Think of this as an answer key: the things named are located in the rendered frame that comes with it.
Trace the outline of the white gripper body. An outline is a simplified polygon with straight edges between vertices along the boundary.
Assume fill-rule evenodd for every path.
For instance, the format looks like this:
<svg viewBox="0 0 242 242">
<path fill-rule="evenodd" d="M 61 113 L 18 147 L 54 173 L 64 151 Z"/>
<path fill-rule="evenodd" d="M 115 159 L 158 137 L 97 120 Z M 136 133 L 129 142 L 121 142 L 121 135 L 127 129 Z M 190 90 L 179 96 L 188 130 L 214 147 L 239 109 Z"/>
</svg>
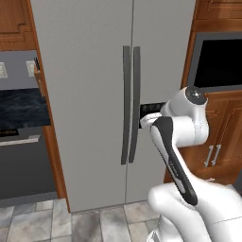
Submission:
<svg viewBox="0 0 242 242">
<path fill-rule="evenodd" d="M 161 117 L 162 115 L 160 113 L 149 113 L 147 115 L 145 115 L 144 117 L 142 117 L 140 119 L 140 126 L 141 128 L 145 128 L 145 127 L 149 127 L 153 124 L 153 122 Z"/>
</svg>

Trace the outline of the wooden fridge side panel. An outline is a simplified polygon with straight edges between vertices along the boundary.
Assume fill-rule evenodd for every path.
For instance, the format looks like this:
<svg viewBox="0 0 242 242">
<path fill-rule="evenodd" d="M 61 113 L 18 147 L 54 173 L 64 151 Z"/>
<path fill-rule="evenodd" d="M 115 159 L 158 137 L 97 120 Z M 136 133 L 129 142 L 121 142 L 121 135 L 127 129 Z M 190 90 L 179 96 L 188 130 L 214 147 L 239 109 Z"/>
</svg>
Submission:
<svg viewBox="0 0 242 242">
<path fill-rule="evenodd" d="M 48 115 L 50 119 L 50 125 L 42 127 L 44 138 L 45 138 L 46 149 L 47 149 L 47 153 L 48 153 L 48 157 L 51 165 L 51 170 L 52 170 L 52 175 L 53 175 L 53 179 L 56 187 L 57 196 L 59 199 L 65 199 L 67 210 L 70 210 L 66 184 L 65 184 L 65 179 L 64 179 L 62 165 L 61 165 L 61 156 L 60 156 L 58 141 L 57 141 L 56 132 L 55 132 L 55 126 L 53 121 L 51 105 L 49 101 L 48 90 L 47 90 L 46 81 L 45 81 L 45 74 L 43 70 L 42 55 L 40 51 L 38 35 L 35 27 L 35 21 L 34 21 L 30 0 L 26 0 L 26 5 L 27 5 L 28 15 L 29 15 L 30 29 L 31 29 L 31 35 L 32 35 L 32 45 L 37 52 L 37 59 L 40 66 L 40 75 L 41 75 L 41 83 L 42 83 L 41 93 L 45 98 Z"/>
</svg>

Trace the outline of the built-in black oven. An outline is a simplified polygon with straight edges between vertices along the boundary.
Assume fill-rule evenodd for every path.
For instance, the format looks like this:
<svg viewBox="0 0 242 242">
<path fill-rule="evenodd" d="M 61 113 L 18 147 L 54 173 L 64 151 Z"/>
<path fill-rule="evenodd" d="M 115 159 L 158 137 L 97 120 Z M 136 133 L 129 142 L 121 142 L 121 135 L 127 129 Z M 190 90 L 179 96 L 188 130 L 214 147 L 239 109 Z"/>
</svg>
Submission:
<svg viewBox="0 0 242 242">
<path fill-rule="evenodd" d="M 187 85 L 204 93 L 242 91 L 242 32 L 197 33 Z"/>
</svg>

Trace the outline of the wooden knife block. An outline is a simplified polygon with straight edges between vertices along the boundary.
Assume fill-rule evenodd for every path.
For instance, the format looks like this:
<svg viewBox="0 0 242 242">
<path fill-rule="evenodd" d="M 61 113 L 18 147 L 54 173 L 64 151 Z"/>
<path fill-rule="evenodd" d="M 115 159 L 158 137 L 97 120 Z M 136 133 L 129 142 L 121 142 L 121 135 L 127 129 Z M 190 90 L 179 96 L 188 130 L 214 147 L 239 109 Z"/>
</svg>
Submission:
<svg viewBox="0 0 242 242">
<path fill-rule="evenodd" d="M 40 71 L 40 65 L 38 63 L 37 57 L 34 58 L 35 66 L 34 66 L 34 77 L 37 81 L 41 96 L 45 96 L 43 83 L 42 83 L 42 77 L 41 77 L 41 71 Z"/>
</svg>

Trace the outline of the wooden cupboard above oven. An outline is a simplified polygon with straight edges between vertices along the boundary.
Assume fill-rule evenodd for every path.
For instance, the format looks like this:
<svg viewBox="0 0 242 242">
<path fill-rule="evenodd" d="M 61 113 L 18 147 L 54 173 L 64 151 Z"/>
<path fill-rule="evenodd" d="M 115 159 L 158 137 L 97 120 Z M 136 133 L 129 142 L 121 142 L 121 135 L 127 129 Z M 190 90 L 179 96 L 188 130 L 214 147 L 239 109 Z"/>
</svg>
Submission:
<svg viewBox="0 0 242 242">
<path fill-rule="evenodd" d="M 193 32 L 242 32 L 242 0 L 196 0 Z"/>
</svg>

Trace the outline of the dark grey dishwasher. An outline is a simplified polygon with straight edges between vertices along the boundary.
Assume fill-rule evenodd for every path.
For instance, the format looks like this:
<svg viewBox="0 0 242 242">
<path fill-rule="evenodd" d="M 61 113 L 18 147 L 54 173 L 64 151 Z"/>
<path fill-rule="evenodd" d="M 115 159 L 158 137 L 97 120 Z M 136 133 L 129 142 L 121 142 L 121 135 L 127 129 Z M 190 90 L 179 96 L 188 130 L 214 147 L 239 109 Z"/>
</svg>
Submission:
<svg viewBox="0 0 242 242">
<path fill-rule="evenodd" d="M 41 127 L 17 129 L 11 136 L 0 137 L 0 142 L 38 134 L 38 143 L 0 147 L 0 199 L 56 193 Z"/>
</svg>

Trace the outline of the white wall socket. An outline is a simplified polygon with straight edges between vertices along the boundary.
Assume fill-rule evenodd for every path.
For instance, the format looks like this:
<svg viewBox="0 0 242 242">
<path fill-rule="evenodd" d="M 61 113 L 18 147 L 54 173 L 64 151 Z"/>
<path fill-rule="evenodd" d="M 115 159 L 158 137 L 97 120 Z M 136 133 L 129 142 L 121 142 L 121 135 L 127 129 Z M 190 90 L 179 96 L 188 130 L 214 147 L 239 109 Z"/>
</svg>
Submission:
<svg viewBox="0 0 242 242">
<path fill-rule="evenodd" d="M 34 77 L 34 68 L 35 68 L 35 61 L 34 60 L 27 60 L 26 61 L 26 68 L 28 71 L 28 75 L 33 78 Z"/>
<path fill-rule="evenodd" d="M 7 69 L 3 62 L 0 62 L 0 78 L 8 78 Z"/>
</svg>

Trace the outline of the wooden wall cupboard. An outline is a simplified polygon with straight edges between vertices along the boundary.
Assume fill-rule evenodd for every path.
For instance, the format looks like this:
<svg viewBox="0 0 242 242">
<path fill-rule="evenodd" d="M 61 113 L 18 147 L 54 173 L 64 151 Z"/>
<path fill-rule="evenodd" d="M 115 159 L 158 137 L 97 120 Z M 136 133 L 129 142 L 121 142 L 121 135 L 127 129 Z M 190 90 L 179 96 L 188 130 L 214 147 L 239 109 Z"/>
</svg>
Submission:
<svg viewBox="0 0 242 242">
<path fill-rule="evenodd" d="M 0 51 L 34 50 L 30 0 L 0 0 Z"/>
</svg>

